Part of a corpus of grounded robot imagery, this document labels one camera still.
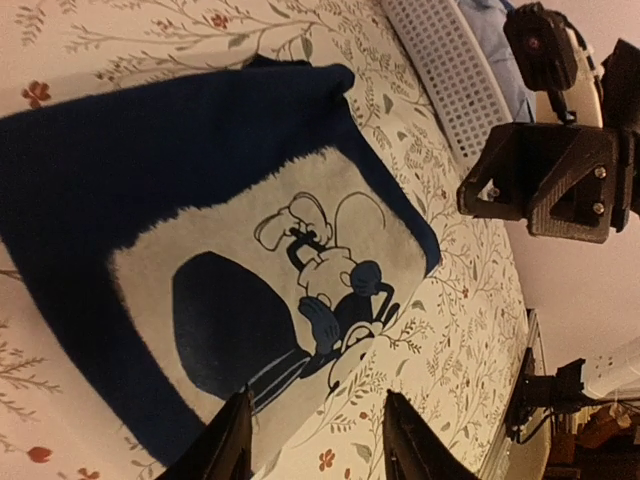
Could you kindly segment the navy blue t-shirt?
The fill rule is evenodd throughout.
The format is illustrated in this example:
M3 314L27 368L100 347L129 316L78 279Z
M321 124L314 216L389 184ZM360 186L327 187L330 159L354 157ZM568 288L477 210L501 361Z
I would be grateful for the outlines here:
M1 377L82 376L171 464L249 391L269 447L338 390L441 260L340 64L239 70L1 121Z

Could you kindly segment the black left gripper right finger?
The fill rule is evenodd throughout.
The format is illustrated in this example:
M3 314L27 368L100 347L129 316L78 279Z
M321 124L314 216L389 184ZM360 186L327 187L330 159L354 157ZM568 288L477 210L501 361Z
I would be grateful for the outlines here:
M409 400L387 391L382 440L388 480L477 480L448 450Z

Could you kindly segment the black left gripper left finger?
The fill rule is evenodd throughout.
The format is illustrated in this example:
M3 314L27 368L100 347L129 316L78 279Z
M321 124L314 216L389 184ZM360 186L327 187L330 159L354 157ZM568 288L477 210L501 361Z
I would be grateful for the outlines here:
M187 451L167 468L167 480L252 477L253 395L234 393Z

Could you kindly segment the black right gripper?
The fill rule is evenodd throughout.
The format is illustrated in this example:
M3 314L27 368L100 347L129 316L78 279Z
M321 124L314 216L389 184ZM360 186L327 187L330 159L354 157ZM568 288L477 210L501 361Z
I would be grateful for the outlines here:
M461 214L527 219L530 235L602 244L639 207L639 132L560 124L492 128L457 190Z

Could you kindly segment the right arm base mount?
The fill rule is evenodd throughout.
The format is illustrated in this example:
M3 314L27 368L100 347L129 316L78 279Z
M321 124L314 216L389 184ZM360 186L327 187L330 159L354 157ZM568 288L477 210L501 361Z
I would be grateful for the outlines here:
M507 438L519 445L528 443L549 419L596 404L584 393L584 358L559 367L553 375L536 372L534 345L541 341L536 310L527 308L526 318L527 347L504 416Z

